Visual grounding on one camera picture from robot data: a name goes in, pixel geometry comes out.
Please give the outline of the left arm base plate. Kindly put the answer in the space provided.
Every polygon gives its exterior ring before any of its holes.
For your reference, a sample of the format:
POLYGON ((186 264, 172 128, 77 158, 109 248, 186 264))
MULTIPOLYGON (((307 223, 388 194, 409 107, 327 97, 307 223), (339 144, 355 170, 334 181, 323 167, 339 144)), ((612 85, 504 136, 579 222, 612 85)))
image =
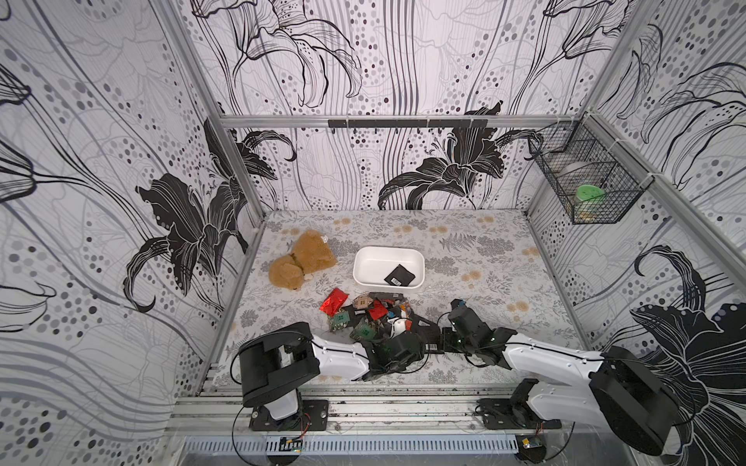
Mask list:
POLYGON ((321 432, 328 426, 329 402, 324 399, 280 399, 254 409, 254 432, 321 432))

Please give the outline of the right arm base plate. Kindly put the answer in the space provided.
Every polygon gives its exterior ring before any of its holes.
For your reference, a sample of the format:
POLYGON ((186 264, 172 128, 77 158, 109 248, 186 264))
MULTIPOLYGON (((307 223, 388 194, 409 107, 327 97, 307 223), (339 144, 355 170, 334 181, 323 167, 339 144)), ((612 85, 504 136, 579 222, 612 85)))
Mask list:
POLYGON ((558 419, 540 419, 526 404, 516 404, 508 398, 480 399, 475 415, 481 417, 484 427, 488 430, 524 429, 541 432, 563 427, 558 419))

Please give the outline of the black tea bag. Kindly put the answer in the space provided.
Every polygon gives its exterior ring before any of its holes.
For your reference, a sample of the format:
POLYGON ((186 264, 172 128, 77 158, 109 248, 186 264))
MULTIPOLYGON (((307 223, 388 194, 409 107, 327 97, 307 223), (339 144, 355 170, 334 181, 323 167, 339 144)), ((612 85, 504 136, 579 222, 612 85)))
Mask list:
POLYGON ((385 278, 385 282, 392 287, 409 287, 416 279, 416 275, 406 269, 403 265, 398 264, 392 272, 385 278))

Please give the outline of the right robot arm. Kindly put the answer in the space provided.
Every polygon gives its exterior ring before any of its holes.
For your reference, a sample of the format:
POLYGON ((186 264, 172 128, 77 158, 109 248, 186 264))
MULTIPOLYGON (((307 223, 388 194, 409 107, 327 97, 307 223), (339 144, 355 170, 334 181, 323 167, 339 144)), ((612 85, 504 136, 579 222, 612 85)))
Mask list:
POLYGON ((446 317, 443 351, 461 353, 481 369, 526 374, 508 399, 479 401, 477 411, 487 428, 540 430, 570 421, 608 430, 641 454, 664 453, 679 403, 629 351, 566 349, 511 328, 491 328, 460 299, 446 317))

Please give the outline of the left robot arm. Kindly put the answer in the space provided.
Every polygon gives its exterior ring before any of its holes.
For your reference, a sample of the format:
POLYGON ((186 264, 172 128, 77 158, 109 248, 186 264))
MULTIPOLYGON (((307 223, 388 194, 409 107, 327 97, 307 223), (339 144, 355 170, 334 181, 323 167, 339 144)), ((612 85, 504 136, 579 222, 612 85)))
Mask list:
POLYGON ((297 417, 301 411, 299 388, 321 376, 349 382, 371 382, 402 375, 425 359, 427 344, 405 330, 381 341, 338 343, 311 332, 297 322, 243 343, 230 363, 238 378, 242 405, 266 411, 274 421, 297 417))

